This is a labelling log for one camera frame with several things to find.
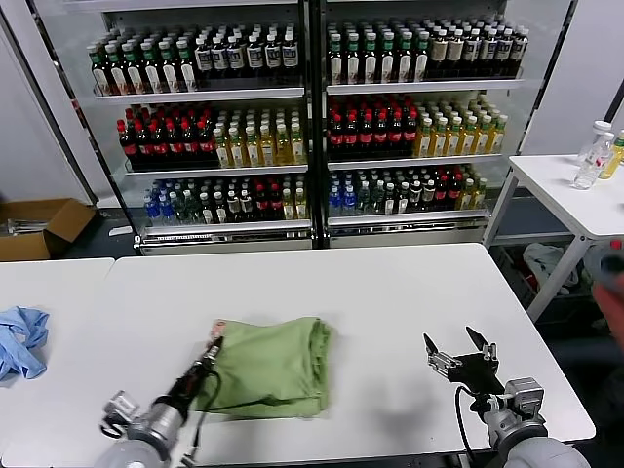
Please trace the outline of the person's hand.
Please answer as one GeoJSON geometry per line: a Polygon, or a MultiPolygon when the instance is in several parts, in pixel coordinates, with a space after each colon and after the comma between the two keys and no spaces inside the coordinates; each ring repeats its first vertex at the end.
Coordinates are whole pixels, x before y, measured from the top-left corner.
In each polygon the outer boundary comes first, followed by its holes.
{"type": "Polygon", "coordinates": [[[624,346],[624,303],[623,303],[623,276],[616,280],[613,289],[596,283],[593,287],[593,297],[601,309],[608,323],[611,333],[620,348],[624,346]]]}

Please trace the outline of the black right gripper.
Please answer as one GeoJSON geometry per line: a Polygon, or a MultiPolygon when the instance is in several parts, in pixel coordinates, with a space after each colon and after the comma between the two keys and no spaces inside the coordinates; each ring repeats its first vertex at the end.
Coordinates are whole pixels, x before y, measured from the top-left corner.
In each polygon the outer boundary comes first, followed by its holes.
{"type": "Polygon", "coordinates": [[[496,344],[471,327],[466,327],[466,331],[477,352],[454,358],[441,352],[425,333],[428,365],[439,375],[447,376],[450,382],[464,384],[474,394],[502,395],[504,387],[496,376],[499,366],[496,344]]]}

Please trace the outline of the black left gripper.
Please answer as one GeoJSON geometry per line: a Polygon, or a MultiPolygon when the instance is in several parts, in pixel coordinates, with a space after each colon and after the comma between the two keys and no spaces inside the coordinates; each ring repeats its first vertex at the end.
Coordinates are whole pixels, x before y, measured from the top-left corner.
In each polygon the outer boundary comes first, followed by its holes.
{"type": "Polygon", "coordinates": [[[202,355],[202,361],[196,361],[180,377],[168,392],[168,405],[177,410],[188,410],[204,388],[206,379],[214,370],[216,360],[222,350],[224,337],[219,336],[202,355]]]}

